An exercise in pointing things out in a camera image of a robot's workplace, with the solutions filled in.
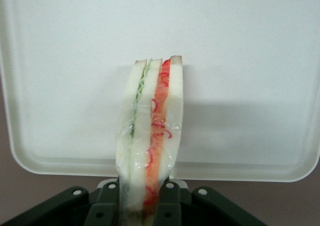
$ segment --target metal bolt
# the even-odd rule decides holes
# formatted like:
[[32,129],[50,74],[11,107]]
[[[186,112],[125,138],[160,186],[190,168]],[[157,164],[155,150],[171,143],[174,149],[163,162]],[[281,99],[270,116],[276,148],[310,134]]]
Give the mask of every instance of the metal bolt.
[[175,185],[171,182],[168,182],[166,185],[165,185],[168,189],[173,189],[175,187]]
[[81,193],[82,193],[82,190],[80,190],[80,189],[77,189],[77,190],[75,190],[75,191],[72,192],[72,194],[73,194],[74,196],[77,196],[77,195],[79,195],[79,194],[81,194]]
[[109,188],[109,189],[114,189],[116,186],[117,186],[117,185],[115,185],[114,183],[110,183],[110,184],[108,185],[108,188]]
[[200,195],[207,195],[207,194],[208,194],[208,191],[205,190],[204,188],[200,188],[200,189],[198,190],[198,194],[200,194]]

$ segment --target plastic tray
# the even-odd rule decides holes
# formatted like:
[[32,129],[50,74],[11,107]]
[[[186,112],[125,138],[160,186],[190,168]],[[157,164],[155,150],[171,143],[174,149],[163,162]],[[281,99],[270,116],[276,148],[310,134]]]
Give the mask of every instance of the plastic tray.
[[116,176],[135,60],[182,55],[174,176],[291,182],[320,153],[320,0],[0,0],[12,154],[39,174]]

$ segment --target green filling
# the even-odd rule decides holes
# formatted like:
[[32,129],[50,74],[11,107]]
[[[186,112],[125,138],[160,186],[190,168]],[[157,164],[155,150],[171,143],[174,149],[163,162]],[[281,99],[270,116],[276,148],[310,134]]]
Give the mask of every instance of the green filling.
[[136,114],[137,114],[137,104],[138,104],[139,99],[141,98],[142,90],[144,89],[144,85],[145,85],[145,79],[147,77],[147,73],[149,71],[151,62],[152,62],[152,59],[150,59],[149,62],[147,63],[147,65],[144,67],[144,69],[142,71],[141,79],[139,81],[138,88],[136,90],[134,111],[133,111],[132,122],[131,122],[131,126],[130,126],[131,138],[133,138],[134,134],[135,134],[135,121],[136,121]]

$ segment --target red pepper strip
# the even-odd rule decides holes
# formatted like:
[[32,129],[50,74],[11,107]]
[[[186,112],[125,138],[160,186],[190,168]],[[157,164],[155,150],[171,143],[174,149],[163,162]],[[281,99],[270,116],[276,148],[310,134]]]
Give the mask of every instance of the red pepper strip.
[[159,74],[159,76],[161,76],[161,78],[163,78],[163,77],[169,77],[169,73],[168,73],[168,72],[161,72],[161,73]]
[[161,82],[161,84],[163,85],[159,85],[160,88],[165,88],[165,87],[169,87],[169,84],[167,82]]
[[153,122],[153,123],[151,124],[151,126],[157,126],[158,128],[164,128],[164,127],[165,127],[165,126],[162,125],[161,123],[155,123],[155,122]]
[[152,113],[154,113],[158,109],[158,102],[154,98],[152,99],[152,101],[154,102],[154,109],[153,109]]
[[169,130],[167,130],[167,129],[165,129],[165,131],[169,134],[168,139],[171,139],[171,138],[172,138],[172,134],[170,133],[170,131],[169,131]]

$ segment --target sandwich slice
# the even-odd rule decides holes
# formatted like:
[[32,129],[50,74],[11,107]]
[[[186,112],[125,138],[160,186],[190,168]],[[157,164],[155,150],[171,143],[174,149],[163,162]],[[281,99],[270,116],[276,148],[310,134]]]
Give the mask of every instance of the sandwich slice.
[[160,187],[175,165],[182,118],[182,57],[136,61],[116,134],[123,212],[143,218],[155,212]]

